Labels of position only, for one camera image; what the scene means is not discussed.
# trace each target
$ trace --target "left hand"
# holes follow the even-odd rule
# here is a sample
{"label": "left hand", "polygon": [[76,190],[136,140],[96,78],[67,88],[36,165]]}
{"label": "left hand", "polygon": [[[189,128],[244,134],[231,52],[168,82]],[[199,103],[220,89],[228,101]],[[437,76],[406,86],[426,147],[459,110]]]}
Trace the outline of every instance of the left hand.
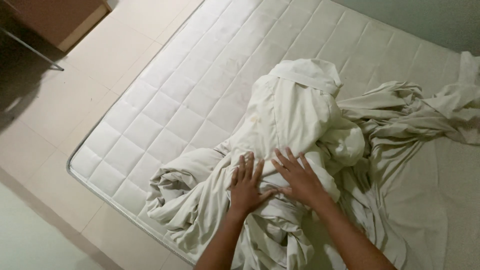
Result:
{"label": "left hand", "polygon": [[258,192],[258,183],[264,170],[264,160],[258,162],[255,173],[253,173],[253,152],[249,154],[245,165],[244,156],[240,156],[240,164],[235,168],[230,185],[231,206],[228,210],[242,218],[257,209],[271,195],[277,193],[276,189],[270,189],[261,194]]}

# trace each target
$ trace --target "tile floor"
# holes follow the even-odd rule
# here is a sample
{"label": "tile floor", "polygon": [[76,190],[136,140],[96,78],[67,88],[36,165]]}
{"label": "tile floor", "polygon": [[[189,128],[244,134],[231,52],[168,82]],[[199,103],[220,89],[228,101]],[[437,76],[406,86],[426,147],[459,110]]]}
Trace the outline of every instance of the tile floor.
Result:
{"label": "tile floor", "polygon": [[109,0],[113,11],[42,75],[0,133],[0,167],[120,267],[191,269],[65,170],[68,156],[201,0]]}

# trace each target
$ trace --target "metal desk leg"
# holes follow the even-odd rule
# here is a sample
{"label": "metal desk leg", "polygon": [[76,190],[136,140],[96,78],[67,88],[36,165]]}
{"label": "metal desk leg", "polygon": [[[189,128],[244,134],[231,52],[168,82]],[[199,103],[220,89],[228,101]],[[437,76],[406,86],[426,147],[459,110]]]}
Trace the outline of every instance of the metal desk leg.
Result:
{"label": "metal desk leg", "polygon": [[47,60],[50,64],[56,66],[60,71],[64,71],[65,69],[60,67],[59,65],[57,65],[54,61],[48,59],[45,55],[41,54],[40,52],[38,52],[36,49],[32,48],[31,46],[29,46],[28,44],[26,44],[25,42],[21,41],[18,37],[14,36],[12,33],[8,32],[7,30],[3,29],[0,27],[0,29],[6,33],[9,37],[15,39],[16,41],[18,41],[20,44],[22,44],[23,46],[29,48],[32,52],[36,53],[38,56],[40,56],[41,58]]}

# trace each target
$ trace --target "mattress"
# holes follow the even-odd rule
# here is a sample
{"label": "mattress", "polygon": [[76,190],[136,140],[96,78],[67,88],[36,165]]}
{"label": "mattress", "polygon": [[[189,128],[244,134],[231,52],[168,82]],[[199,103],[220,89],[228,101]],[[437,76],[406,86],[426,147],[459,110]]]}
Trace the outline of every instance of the mattress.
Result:
{"label": "mattress", "polygon": [[215,147],[243,121],[252,84],[282,60],[336,65],[337,99],[411,81],[453,83],[460,55],[329,0],[205,0],[67,162],[68,172],[183,260],[147,216],[148,180],[180,154]]}

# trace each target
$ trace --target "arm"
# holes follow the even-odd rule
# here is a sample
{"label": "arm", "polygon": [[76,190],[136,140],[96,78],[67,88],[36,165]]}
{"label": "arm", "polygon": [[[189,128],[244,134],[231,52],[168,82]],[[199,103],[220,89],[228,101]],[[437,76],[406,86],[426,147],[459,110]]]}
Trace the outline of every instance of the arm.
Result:
{"label": "arm", "polygon": [[279,191],[310,206],[317,213],[348,269],[395,269],[385,255],[338,209],[302,153],[300,153],[300,160],[305,169],[298,163],[290,148],[287,148],[288,159],[278,149],[275,149],[275,153],[283,166],[275,160],[272,160],[272,163],[290,184],[290,187],[280,188]]}
{"label": "arm", "polygon": [[262,176],[264,161],[258,162],[255,174],[252,175],[253,160],[253,153],[250,153],[245,165],[245,158],[240,156],[239,167],[233,171],[230,185],[230,209],[215,236],[198,259],[195,270],[229,270],[247,215],[276,192],[274,189],[263,194],[258,192],[257,185]]}

